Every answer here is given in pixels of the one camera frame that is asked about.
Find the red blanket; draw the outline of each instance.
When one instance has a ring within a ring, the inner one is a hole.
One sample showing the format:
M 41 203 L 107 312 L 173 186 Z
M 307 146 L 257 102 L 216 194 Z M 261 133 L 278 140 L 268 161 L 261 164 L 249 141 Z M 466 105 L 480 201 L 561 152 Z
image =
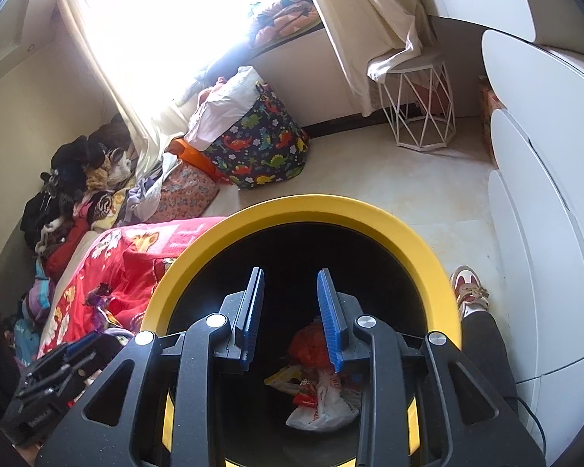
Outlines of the red blanket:
M 178 219 L 105 232 L 91 246 L 58 299 L 39 356 L 95 329 L 94 309 L 84 301 L 100 283 L 109 284 L 112 290 L 107 310 L 124 328 L 137 329 L 167 268 L 197 237 L 222 219 Z

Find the floor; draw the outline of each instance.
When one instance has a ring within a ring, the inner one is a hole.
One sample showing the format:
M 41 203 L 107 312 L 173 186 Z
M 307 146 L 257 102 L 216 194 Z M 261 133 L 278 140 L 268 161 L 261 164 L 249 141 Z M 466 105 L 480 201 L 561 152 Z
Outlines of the floor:
M 480 124 L 479 118 L 458 119 L 458 133 L 449 148 L 432 154 L 397 147 L 386 124 L 319 137 L 311 141 L 300 176 L 251 191 L 223 186 L 204 215 L 230 215 L 302 193 L 368 202 L 410 225 L 447 274 L 459 265 L 473 267 L 507 335 L 501 315 L 503 270 L 487 193 L 493 165 L 482 147 Z

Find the curtain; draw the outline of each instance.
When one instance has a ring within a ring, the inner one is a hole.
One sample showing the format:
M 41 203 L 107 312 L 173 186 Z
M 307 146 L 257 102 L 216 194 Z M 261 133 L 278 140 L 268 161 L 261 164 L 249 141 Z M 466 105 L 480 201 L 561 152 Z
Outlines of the curtain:
M 76 46 L 128 125 L 139 155 L 136 176 L 145 176 L 168 143 L 188 128 L 172 99 L 160 96 L 156 84 L 147 82 L 147 68 L 126 60 L 133 58 L 125 54 L 126 48 L 146 32 L 118 33 L 112 19 L 105 19 L 87 0 L 58 0 L 58 8 Z
M 314 0 L 353 94 L 368 116 L 380 107 L 368 62 L 385 55 L 374 79 L 421 54 L 435 38 L 419 0 Z

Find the person's foot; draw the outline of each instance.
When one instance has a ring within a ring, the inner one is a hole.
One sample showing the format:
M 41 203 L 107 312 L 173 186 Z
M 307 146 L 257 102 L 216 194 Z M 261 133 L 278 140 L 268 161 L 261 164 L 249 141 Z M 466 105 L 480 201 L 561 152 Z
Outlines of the person's foot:
M 471 267 L 462 265 L 450 277 L 456 295 L 456 304 L 461 320 L 474 311 L 486 311 L 489 308 L 489 292 L 480 284 L 480 278 Z

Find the yellow trash can rim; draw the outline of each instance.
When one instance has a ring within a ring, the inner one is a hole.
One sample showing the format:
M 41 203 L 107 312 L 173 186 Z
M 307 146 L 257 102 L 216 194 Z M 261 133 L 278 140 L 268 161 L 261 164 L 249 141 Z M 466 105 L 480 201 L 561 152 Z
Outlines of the yellow trash can rim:
M 355 230 L 393 254 L 405 268 L 424 307 L 428 331 L 440 330 L 459 348 L 461 323 L 449 280 L 428 245 L 408 225 L 388 212 L 352 198 L 334 195 L 297 195 L 254 205 L 216 224 L 196 239 L 171 265 L 147 307 L 141 326 L 166 335 L 171 315 L 197 273 L 218 253 L 266 228 L 288 223 L 314 222 Z M 173 404 L 167 398 L 163 443 L 170 449 Z M 417 408 L 408 410 L 409 446 L 419 447 Z M 353 467 L 354 460 L 344 464 Z

